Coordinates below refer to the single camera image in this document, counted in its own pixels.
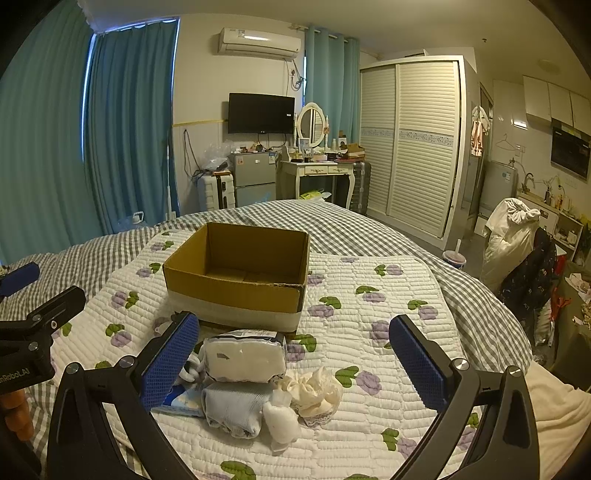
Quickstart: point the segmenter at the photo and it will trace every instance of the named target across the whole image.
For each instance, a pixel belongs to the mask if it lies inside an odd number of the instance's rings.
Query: dark floral clothing
[[[550,298],[555,262],[556,247],[550,235],[538,228],[534,250],[504,279],[497,295],[522,325],[531,323],[534,311]]]

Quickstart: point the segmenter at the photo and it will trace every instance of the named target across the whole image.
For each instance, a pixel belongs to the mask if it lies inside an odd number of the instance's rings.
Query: plastic bag
[[[232,152],[233,142],[226,140],[223,144],[211,144],[203,151],[200,164],[202,170],[216,171],[224,162],[228,161],[228,156]]]
[[[550,334],[550,322],[552,321],[552,301],[548,300],[542,307],[535,323],[534,342],[536,346],[548,341]]]

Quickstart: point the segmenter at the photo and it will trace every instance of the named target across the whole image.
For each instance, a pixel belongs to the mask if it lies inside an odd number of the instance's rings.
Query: wardrobe
[[[461,238],[476,72],[462,56],[361,68],[361,145],[372,165],[368,216],[445,249]]]

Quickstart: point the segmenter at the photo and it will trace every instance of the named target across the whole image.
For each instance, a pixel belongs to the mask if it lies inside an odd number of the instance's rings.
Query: ceiling
[[[473,47],[478,69],[494,79],[521,83],[526,74],[591,98],[591,79],[575,53],[529,0],[79,0],[79,4],[97,31],[206,12],[313,23],[358,37],[362,47],[385,56],[417,48]],[[549,61],[550,68],[540,67],[540,60]]]

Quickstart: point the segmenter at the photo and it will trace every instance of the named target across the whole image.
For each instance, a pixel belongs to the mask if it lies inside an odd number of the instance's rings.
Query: television
[[[228,133],[293,133],[295,102],[293,97],[231,93],[228,104]]]

